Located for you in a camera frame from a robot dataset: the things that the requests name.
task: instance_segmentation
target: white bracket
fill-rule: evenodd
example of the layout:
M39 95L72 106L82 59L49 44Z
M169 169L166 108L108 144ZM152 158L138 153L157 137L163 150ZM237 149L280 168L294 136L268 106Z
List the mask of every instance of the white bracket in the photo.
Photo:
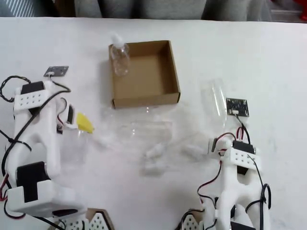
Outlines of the white bracket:
M187 217L184 219L181 225L181 229L182 230L199 230L199 225L192 214L187 215Z
M66 225L66 228L62 222L59 223L59 226L65 230L111 230L106 224L106 220L101 213L96 213L91 222L89 222L89 220L86 218L63 219L62 221Z
M225 153L225 155L222 157L222 161L225 163L242 166L247 169L257 170L255 163L248 156L250 156L256 162L259 171L261 171L261 160L259 156L234 148L229 149L229 151Z
M48 97L48 90L18 94L14 99L14 111L40 107L48 99Z

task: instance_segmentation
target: transparent plastic piece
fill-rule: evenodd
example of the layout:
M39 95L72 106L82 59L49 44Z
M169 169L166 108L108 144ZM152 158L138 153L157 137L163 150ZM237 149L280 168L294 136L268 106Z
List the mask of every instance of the transparent plastic piece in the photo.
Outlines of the transparent plastic piece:
M204 82L201 89L201 103L208 129L213 135L223 133L227 120L227 107L221 79Z
M118 135L123 139L128 138L150 138L160 143L169 141L172 138L171 122L137 121L123 125L118 129Z
M64 129L61 145L63 169L78 169L85 164L88 148L88 133L78 129Z

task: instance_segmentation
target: cable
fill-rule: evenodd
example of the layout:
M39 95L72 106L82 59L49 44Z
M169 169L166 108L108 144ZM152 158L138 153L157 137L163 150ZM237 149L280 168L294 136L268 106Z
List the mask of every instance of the cable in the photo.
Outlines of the cable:
M236 138L239 139L239 131L240 130L241 130L241 140L243 140L244 130L243 130L243 127L241 127L241 126L236 130Z
M260 182L261 182L261 186L263 187L263 182L262 182L262 178L261 178L261 175L260 175L260 172L259 172L259 169L258 169L258 165L257 165L257 163L255 162L255 160L254 160L253 158L250 157L249 154L248 154L248 157L254 162L254 164L255 164L255 166L256 166L256 169L257 169L257 173L258 173Z
M64 97L61 97L61 99L63 99L65 101L65 107L64 107L64 109L61 112L58 113L57 119L61 122L62 126L64 126L64 122L62 122L62 120L60 119L59 115L61 113L63 113L65 111L65 109L67 108L67 101L66 101L66 99Z
M10 151L12 150L12 148L15 146L16 141L18 141L18 138L22 135L22 133L25 131L25 129L31 124L31 122L39 115L40 111L42 111L42 109L46 106L46 104L51 101L55 96L59 95L60 93L63 92L71 92L70 88L59 84L55 81L52 81L55 85L60 86L62 88L64 88L65 90L61 90L58 91L56 93L54 93L53 95L51 95L37 110L36 112L32 115L32 117L27 121L27 123L24 125L24 127L22 127L22 129L19 131L19 133L16 135L16 137L14 138L14 142L11 143L11 145L8 147L8 149L6 150L6 152L4 153L3 159L2 159L2 163L1 163L1 171L2 174L5 175L5 162L7 160L7 157L10 153ZM7 181L7 186L8 188L12 188L11 184L9 181Z
M246 132L246 136L248 137L248 143L250 144L250 138L249 138L249 134L248 134L248 130L246 129L245 125L243 124L243 122L240 120L239 116L236 114L235 117L238 119L238 121L240 122L242 128L244 129L244 131Z
M59 222L61 222L64 225L64 229L66 229L66 224L64 223L64 221L59 219Z
M218 153L219 153L220 157L224 156L224 155L221 155L221 151L225 152L225 151L227 151L227 149L220 149L220 150L219 150Z
M3 206L3 210L4 210L4 214L7 216L7 217L9 217L9 218L11 218L11 219L22 219L22 218L24 218L25 217L25 213L23 213L21 216L12 216L12 215L10 215L7 211L6 211L6 204L8 203L8 200L5 200L5 202L4 202L4 206Z
M34 217L34 218L39 219L39 220L41 220L41 221L43 221L43 222L45 222L45 223L51 225L52 227L54 227L54 228L56 228L56 229L65 230L64 228L62 228L62 227L60 227L59 225L57 225L57 224L51 222L50 220L47 220L46 218L42 218L42 217Z
M234 137L234 139L236 139L236 137L235 137L235 135L233 134L233 133L223 133L222 135L220 135L217 139L216 139L216 141L218 141L219 139L221 139L222 137L224 137L224 136L226 136L226 135L231 135L231 136L233 136Z
M0 186L0 201L5 201L7 199L7 196L6 196L6 192L7 190L4 192L4 194L2 194L2 190L7 182L9 178L9 175L8 174L5 174L4 178L3 178L3 181L1 183L1 186Z
M16 143L23 144L23 145L25 145L30 151L32 151L32 148L31 148L27 143L25 143L25 142L23 142L23 141L20 141L20 140L15 141L13 138L10 138L8 135L6 135L1 129L0 129L0 133L1 133L2 135L4 135L10 143L16 142Z
M222 169L222 161L220 161L220 168L219 168L219 171L218 171L217 175L216 175L212 180L210 180L210 181L208 181L208 182L206 182L206 183L204 183L204 184L201 184L201 185L198 187L198 189L197 189L197 194L198 194L200 197L204 197L204 198L210 199L210 200L212 201L213 206L214 206L215 209L216 209L215 201L214 201L211 197L209 197L209 196L207 196L207 195L202 195L202 194L200 194L199 191L200 191L200 189L203 188L204 186L206 186L206 185L211 184L212 182L214 182L214 181L219 177L219 175L220 175L220 173L221 173L221 169Z
M215 219L214 223L211 226L207 227L205 230L213 228L216 225L216 222L217 222L217 219Z
M26 77L20 77L20 76L17 76L17 75L9 76L7 79L5 79L5 80L2 82L1 86L0 86L0 97L2 97L5 101L10 102L10 103L14 102L14 98L11 97L10 99L7 99L7 98L3 95L2 90L3 90L4 86L6 85L6 83L8 83L8 81L9 81L10 79L13 79L13 78L18 78L18 79L24 80L24 81L26 81L28 84L31 83L31 81L30 81L28 78L26 78Z
M256 201L253 201L251 202L245 209L245 212L248 211L248 209L253 205L253 204L256 204L256 203L260 203L260 228L259 230L263 230L263 203L266 203L266 198L265 198L265 190L268 189L268 194L269 194L269 198L268 198L268 209L271 208L271 189L270 189L270 186L268 184L263 184L262 182L262 178L261 178L261 175L260 175L260 172L259 172L259 169L258 169L258 166L256 164L256 162L254 161L254 159L252 159L249 155L248 157L254 162L255 166L256 166L256 169L257 169L257 173L258 173L258 176L259 176L259 179L260 179L260 182L261 182L261 195L260 195L260 199L259 200L256 200Z

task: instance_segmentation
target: black wire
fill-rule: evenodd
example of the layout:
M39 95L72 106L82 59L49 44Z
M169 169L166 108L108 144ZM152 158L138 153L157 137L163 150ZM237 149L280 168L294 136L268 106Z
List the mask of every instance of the black wire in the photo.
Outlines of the black wire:
M61 222L64 225L64 229L66 229L66 224L64 223L64 221L59 219L59 222Z
M205 230L213 228L216 225L216 222L217 222L217 219L215 219L214 223L211 226L207 227Z
M255 200L255 201L253 201L253 202L250 202L250 203L247 205L247 207L246 207L246 209L245 209L245 212L247 213L248 210L249 210L249 208L250 208L252 205L254 205L254 204L256 204L256 203L259 203L259 202L261 202L261 200Z
M25 142L23 142L23 141L20 141L20 140L15 141L13 138L10 138L8 135L6 135L1 129L0 129L0 133L1 133L2 135L4 135L10 143L16 142L16 143L23 144L23 145L25 145L30 151L32 151L32 148L31 148L27 143L25 143Z
M251 157L250 157L250 155L248 154L248 157L254 162L254 164L255 164L255 166L256 166L256 169L257 169L257 173L258 173L258 176L259 176L259 179L260 179L260 182L261 182L261 187L263 187L263 182L262 182L262 178L261 178L261 175L260 175L260 172L259 172L259 169L258 169L258 165L257 165L257 163L255 162L255 160L254 159L252 159Z
M248 130L246 129L245 125L243 124L243 122L240 120L239 116L236 114L235 117L238 119L238 121L240 122L242 128L244 129L244 131L246 132L246 136L248 138L248 143L250 144L250 138L249 138L249 134L248 134Z
M64 228L60 227L59 225L57 225L57 224L55 224L55 223L53 223L53 222L51 222L50 220L47 220L47 219L45 219L45 218L42 218L42 217L34 217L34 218L39 219L39 220L41 220L41 221L43 221L43 222L45 222L45 223L51 225L52 227L54 227L54 228L56 228L56 229L65 230Z
M64 106L63 110L61 110L61 112L58 113L58 115L63 113L65 111L65 109L67 108L67 101L66 101L66 99L64 97L61 97L61 99L63 99L65 101L65 106Z
M256 162L254 161L254 159L251 158L251 160L254 162L255 166L256 166L256 169L257 169L257 173L258 173L258 176L259 176L259 179L260 179L260 182L261 182L261 195L260 195L260 200L256 200L256 201L253 201L251 202L245 209L245 212L248 211L248 209L253 205L253 204L256 204L258 202L260 202L260 228L259 230L263 230L263 203L266 203L266 198L265 198L265 190L267 189L268 190L268 209L271 208L271 189L270 189L270 186L268 184L263 184L262 182L262 178L261 178L261 175L260 175L260 172L259 172L259 169L258 169L258 166L256 164Z
M7 160L7 157L10 153L10 151L12 150L12 148L15 146L16 141L18 141L18 138L22 135L22 133L25 131L25 129L31 124L31 122L39 115L40 111L42 111L42 109L46 106L46 104L51 101L55 96L59 95L60 93L63 92L71 92L70 88L59 84L57 82L52 81L55 85L60 86L62 88L64 88L65 90L61 90L58 91L56 93L54 93L53 95L51 95L37 110L36 112L32 115L32 117L27 121L27 123L24 125L24 127L22 127L22 129L19 131L19 133L16 135L16 137L14 138L14 142L8 147L8 149L6 150L6 152L4 153L3 159L2 159L2 163L1 163L1 171L2 174L5 175L5 163ZM6 185L8 186L8 188L12 188L9 180L6 182Z
M7 210L6 210L6 204L7 204L7 203L8 203L8 200L6 199L5 202L4 202L3 211L4 211L4 214L5 214L7 217L9 217L9 218L11 218L11 219L22 219L22 218L25 217L25 213L23 213L23 214L20 215L20 216L12 216L11 214L9 214L9 213L7 212Z
M3 90L4 86L6 85L6 83L8 83L8 81L9 81L10 79L13 79L13 78L18 78L18 79L24 80L24 81L26 81L28 84L31 83L31 81L30 81L28 78L26 78L26 77L20 77L20 76L17 76L17 75L9 76L7 79L5 79L5 80L2 82L1 86L0 86L0 97L2 97L5 101L10 102L10 103L14 102L14 98L11 97L10 99L7 99L7 98L3 95L2 90Z

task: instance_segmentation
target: red wire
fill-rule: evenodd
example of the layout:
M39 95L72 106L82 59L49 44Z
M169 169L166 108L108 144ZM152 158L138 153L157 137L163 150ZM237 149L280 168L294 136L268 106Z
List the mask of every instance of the red wire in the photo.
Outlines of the red wire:
M3 178L2 184L0 186L0 201L5 201L8 197L5 196L6 193L4 193L4 195L2 195L2 190L6 184L6 182L8 181L9 175L6 174Z
M62 120L60 119L59 115L57 116L58 120L61 122L61 124L64 126L64 123L62 122Z
M202 195L199 193L200 189L203 188L204 186L208 185L208 184L211 184L212 182L214 182L220 175L220 172L221 172L221 169L222 169L222 161L220 161L220 169L219 169L219 172L217 173L217 175L210 181L204 183L204 184L201 184L198 189L197 189L197 194L200 196L200 197L205 197L205 198L210 198L212 200L211 197L209 196L206 196L206 195Z
M221 139L222 137L226 136L226 135L231 135L231 136L233 136L234 139L236 140L236 137L235 137L235 135L234 135L233 133L223 133L221 136L219 136L219 137L216 139L216 142L217 142L219 139Z
M239 138L239 131L241 130L241 140L243 140L243 136L244 136L244 130L243 130L243 127L239 127L237 130L236 130L236 138Z

